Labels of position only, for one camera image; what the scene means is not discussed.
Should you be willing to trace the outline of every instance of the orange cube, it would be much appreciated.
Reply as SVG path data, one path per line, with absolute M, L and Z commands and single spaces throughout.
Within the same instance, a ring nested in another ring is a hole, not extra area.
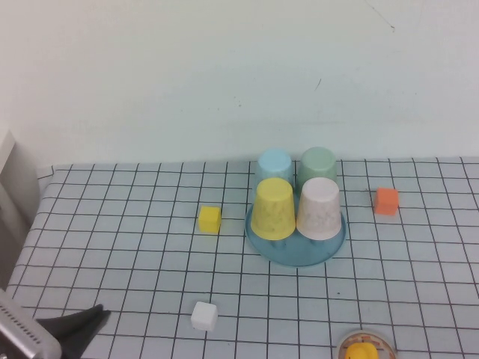
M 395 215 L 399 206 L 399 194 L 394 188 L 378 188 L 374 201 L 377 215 Z

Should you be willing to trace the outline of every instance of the paper cup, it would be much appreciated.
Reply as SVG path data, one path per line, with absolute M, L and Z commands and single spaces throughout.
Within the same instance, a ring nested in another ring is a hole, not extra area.
M 269 241 L 290 236 L 296 228 L 293 188 L 282 178 L 268 178 L 260 182 L 251 216 L 253 232 Z
M 293 185 L 294 169 L 290 155 L 284 150 L 270 149 L 261 154 L 257 160 L 256 186 L 267 178 L 282 178 Z
M 315 177 L 329 178 L 336 182 L 336 158 L 333 152 L 324 147 L 313 147 L 303 153 L 296 179 L 298 196 L 306 181 Z
M 315 241 L 330 239 L 339 233 L 341 209 L 336 182 L 317 177 L 303 185 L 296 225 L 303 236 Z

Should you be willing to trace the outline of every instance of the blue plate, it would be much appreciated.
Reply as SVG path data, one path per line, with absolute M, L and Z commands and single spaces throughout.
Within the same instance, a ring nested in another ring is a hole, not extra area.
M 253 206 L 245 218 L 246 236 L 262 256 L 283 266 L 306 267 L 322 263 L 339 251 L 346 238 L 346 221 L 341 214 L 341 230 L 325 241 L 306 238 L 298 230 L 281 241 L 268 241 L 257 236 L 251 229 L 252 211 Z

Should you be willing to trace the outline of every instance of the yellow paper cup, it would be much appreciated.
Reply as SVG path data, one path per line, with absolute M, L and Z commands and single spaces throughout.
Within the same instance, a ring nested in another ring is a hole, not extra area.
M 257 236 L 279 241 L 296 229 L 293 188 L 282 178 L 268 178 L 256 189 L 251 229 Z

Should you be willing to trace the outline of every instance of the grid pattern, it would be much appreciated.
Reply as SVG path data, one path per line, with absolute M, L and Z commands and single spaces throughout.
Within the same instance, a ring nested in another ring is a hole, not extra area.
M 327 359 L 358 328 L 402 359 L 479 358 L 479 159 L 339 161 L 348 241 L 306 269 L 245 240 L 253 168 L 56 168 L 7 292 L 34 317 L 112 310 L 92 359 Z M 378 187 L 400 191 L 396 216 L 374 215 Z M 203 203 L 219 235 L 199 233 Z M 196 301 L 218 306 L 214 332 L 192 329 Z

